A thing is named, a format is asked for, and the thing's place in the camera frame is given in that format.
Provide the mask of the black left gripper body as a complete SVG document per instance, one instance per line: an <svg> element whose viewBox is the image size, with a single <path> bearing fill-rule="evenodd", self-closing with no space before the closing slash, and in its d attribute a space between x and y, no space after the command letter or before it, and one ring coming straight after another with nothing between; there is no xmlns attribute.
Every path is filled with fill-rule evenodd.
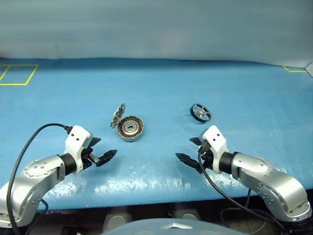
<svg viewBox="0 0 313 235"><path fill-rule="evenodd" d="M83 163L83 170L95 164L97 167L100 166L100 159L95 156L93 153L93 149L88 147L87 149L83 149L82 151L82 163Z"/></svg>

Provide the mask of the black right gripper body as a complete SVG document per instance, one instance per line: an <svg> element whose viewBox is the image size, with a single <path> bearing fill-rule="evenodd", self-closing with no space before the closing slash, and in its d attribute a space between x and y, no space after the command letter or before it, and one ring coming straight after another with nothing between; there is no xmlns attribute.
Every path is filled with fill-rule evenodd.
<svg viewBox="0 0 313 235"><path fill-rule="evenodd" d="M208 141L204 140L199 147L198 153L203 160L203 167L212 170L214 156L210 147L211 145L208 143Z"/></svg>

